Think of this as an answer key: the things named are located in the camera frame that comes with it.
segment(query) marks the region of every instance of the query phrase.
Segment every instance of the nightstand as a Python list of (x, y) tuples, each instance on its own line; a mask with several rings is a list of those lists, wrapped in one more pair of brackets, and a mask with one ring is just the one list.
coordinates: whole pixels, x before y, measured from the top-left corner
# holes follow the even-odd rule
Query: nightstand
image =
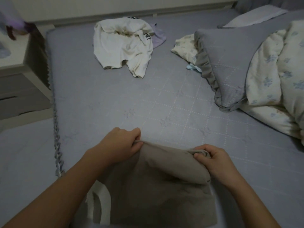
[(0, 41), (11, 52), (0, 59), (0, 130), (51, 118), (46, 55), (29, 34)]

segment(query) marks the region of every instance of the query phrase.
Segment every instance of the bed sheet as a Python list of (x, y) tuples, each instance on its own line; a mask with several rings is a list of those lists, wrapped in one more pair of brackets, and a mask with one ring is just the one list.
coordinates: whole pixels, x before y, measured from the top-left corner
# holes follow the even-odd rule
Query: bed sheet
[[(223, 113), (200, 74), (170, 52), (174, 42), (198, 28), (216, 28), (238, 13), (231, 9), (143, 18), (165, 31), (143, 79), (127, 67), (104, 70), (93, 54), (94, 24), (57, 28), (48, 33), (64, 169), (71, 168), (113, 127), (141, 128), (142, 139), (189, 148), (204, 143), (226, 149), (282, 227), (304, 224), (304, 153), (286, 136), (241, 111)], [(242, 227), (234, 200), (212, 180), (218, 224)], [(95, 227), (75, 217), (75, 227)]]

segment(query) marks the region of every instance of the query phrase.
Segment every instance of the person's left hand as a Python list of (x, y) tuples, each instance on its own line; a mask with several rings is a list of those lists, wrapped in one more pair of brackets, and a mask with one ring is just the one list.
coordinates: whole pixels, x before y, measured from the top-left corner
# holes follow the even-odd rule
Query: person's left hand
[(93, 153), (95, 158), (106, 161), (107, 164), (111, 165), (127, 160), (140, 150), (143, 142), (133, 144), (135, 140), (140, 140), (139, 128), (126, 131), (115, 127), (99, 144), (87, 152)]

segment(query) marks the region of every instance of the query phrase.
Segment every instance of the white floor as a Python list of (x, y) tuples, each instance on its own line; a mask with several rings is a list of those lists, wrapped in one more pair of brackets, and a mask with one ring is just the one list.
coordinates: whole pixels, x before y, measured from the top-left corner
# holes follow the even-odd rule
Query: white floor
[(0, 227), (55, 180), (52, 119), (0, 133)]

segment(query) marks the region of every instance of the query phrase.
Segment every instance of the wall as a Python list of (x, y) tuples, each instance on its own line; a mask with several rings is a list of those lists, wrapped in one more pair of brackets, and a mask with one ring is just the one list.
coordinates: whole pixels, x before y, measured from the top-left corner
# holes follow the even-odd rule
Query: wall
[(185, 7), (236, 0), (12, 0), (30, 22)]

